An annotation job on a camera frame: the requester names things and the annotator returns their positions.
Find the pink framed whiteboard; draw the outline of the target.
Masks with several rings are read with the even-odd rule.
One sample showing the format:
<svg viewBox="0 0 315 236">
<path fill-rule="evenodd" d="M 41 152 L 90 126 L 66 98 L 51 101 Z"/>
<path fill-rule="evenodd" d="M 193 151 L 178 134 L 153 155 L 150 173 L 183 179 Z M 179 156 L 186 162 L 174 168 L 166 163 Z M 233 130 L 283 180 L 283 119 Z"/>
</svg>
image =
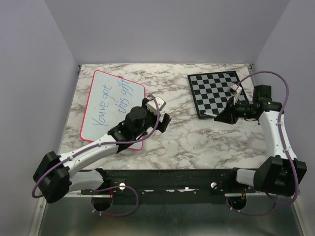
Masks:
<svg viewBox="0 0 315 236">
<path fill-rule="evenodd" d="M 123 121 L 131 108 L 141 106 L 145 87 L 131 80 L 96 70 L 88 95 L 80 138 L 93 142 Z"/>
</svg>

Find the blue whiteboard marker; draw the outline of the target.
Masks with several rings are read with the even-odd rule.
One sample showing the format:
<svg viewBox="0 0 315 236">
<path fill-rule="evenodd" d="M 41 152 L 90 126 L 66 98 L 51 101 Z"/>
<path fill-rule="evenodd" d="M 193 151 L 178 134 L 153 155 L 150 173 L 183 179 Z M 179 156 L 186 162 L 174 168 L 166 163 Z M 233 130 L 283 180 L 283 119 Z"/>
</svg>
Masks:
<svg viewBox="0 0 315 236">
<path fill-rule="evenodd" d="M 215 114 L 210 114 L 210 113 L 204 113 L 204 115 L 206 115 L 206 116 L 211 116 L 211 117 L 213 117 L 213 118 L 217 117 L 217 115 L 215 115 Z"/>
</svg>

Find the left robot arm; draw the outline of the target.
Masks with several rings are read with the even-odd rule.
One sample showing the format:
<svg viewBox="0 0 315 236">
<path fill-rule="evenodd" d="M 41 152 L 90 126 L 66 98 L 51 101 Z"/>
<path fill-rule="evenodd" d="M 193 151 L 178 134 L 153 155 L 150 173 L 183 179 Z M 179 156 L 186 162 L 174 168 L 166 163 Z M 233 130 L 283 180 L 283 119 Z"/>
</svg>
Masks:
<svg viewBox="0 0 315 236">
<path fill-rule="evenodd" d="M 171 121 L 169 114 L 160 116 L 165 105 L 160 97 L 144 98 L 141 106 L 133 107 L 122 122 L 96 141 L 67 153 L 51 151 L 45 154 L 32 177 L 35 182 L 32 197 L 44 197 L 46 202 L 54 203 L 74 191 L 106 193 L 109 182 L 101 171 L 85 171 L 84 168 L 148 139 L 153 134 L 147 132 L 149 128 L 165 132 Z"/>
</svg>

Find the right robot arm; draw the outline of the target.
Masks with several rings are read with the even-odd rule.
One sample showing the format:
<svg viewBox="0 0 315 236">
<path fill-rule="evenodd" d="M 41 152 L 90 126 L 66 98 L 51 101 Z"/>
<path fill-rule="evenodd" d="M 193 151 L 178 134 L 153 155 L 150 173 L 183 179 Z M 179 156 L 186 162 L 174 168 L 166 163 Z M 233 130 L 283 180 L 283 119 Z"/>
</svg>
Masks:
<svg viewBox="0 0 315 236">
<path fill-rule="evenodd" d="M 214 120 L 227 124 L 235 124 L 239 118 L 257 120 L 265 137 L 267 160 L 256 170 L 236 169 L 236 175 L 226 181 L 227 189 L 236 193 L 247 185 L 260 192 L 291 197 L 307 167 L 298 161 L 290 147 L 281 110 L 283 106 L 272 100 L 271 86 L 255 86 L 251 104 L 238 101 L 241 91 L 238 85 L 229 89 L 232 98 Z"/>
</svg>

